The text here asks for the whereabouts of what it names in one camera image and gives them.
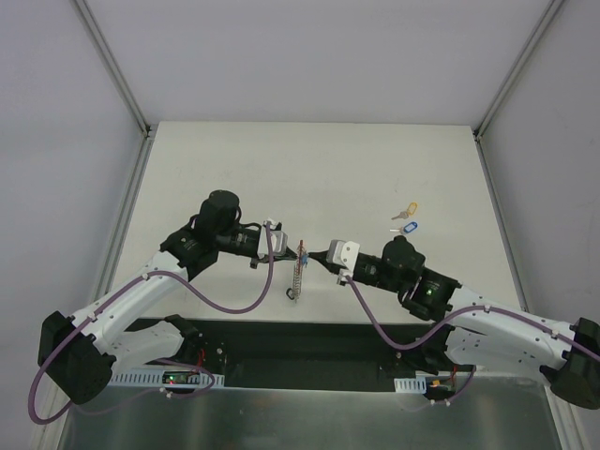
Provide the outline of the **red handled metal keyring holder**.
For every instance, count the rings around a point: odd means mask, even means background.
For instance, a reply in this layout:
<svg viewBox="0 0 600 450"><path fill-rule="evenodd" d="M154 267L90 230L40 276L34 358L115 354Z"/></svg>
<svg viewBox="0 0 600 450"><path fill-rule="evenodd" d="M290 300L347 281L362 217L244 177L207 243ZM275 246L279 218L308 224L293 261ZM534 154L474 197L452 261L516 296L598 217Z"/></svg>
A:
<svg viewBox="0 0 600 450"><path fill-rule="evenodd" d="M293 273L292 273L292 285L286 291L286 296L296 303L301 296L302 291L302 279L303 279L303 271L300 270L300 257L307 253L307 249L305 246L305 242L303 239L299 241L299 245L296 249L297 257L294 263Z"/></svg>

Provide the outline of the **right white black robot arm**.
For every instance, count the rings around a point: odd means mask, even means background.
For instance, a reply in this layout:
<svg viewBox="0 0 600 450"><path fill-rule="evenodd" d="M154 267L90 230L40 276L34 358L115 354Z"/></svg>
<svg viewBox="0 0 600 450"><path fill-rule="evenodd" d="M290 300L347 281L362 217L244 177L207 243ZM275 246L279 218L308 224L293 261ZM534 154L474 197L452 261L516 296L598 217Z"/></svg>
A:
<svg viewBox="0 0 600 450"><path fill-rule="evenodd" d="M503 307L459 281L426 267L426 258L403 236L368 255L353 241L334 240L309 258L349 286L383 341L405 354L422 348L432 369L456 366L506 369L547 386L579 408L599 407L599 325L580 318L562 322ZM391 339L359 288L393 293L415 318L431 324L412 343Z"/></svg>

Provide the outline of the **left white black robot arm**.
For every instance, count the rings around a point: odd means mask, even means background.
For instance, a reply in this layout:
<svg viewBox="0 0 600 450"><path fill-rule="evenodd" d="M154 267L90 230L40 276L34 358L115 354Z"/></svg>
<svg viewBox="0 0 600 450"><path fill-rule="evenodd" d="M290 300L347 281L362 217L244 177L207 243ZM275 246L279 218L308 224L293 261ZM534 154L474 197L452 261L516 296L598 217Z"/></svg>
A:
<svg viewBox="0 0 600 450"><path fill-rule="evenodd" d="M198 334L178 315L146 330L129 327L159 300L215 264L222 253L245 257L252 267L267 266L260 298L271 287L275 264L295 253L287 235L272 219L243 224L237 195L228 190L209 194L186 225L171 233L139 272L116 290L69 316L55 311L41 325L37 363L41 373L74 405L95 398L117 374L146 362L169 358L191 363L198 353Z"/></svg>

